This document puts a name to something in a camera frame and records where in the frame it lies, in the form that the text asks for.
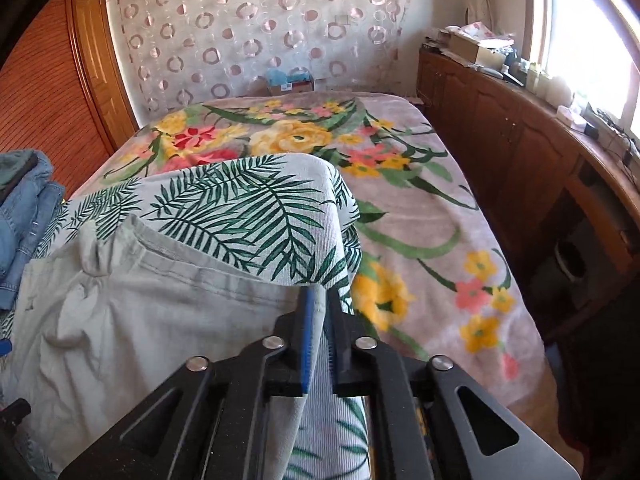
silver bolt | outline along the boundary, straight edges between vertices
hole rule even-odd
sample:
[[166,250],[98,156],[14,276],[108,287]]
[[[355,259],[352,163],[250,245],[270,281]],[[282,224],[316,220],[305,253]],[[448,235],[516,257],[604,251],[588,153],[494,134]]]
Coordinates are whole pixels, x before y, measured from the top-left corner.
[[270,335],[262,340],[262,346],[269,350],[277,350],[284,346],[284,340],[276,335]]
[[209,366],[209,361],[204,357],[190,357],[187,359],[187,368],[192,372],[203,372]]
[[453,368],[453,361],[446,355],[436,355],[436,357],[431,360],[431,365],[433,365],[436,370],[446,372]]
[[356,339],[356,346],[360,350],[373,350],[378,346],[378,342],[368,335]]

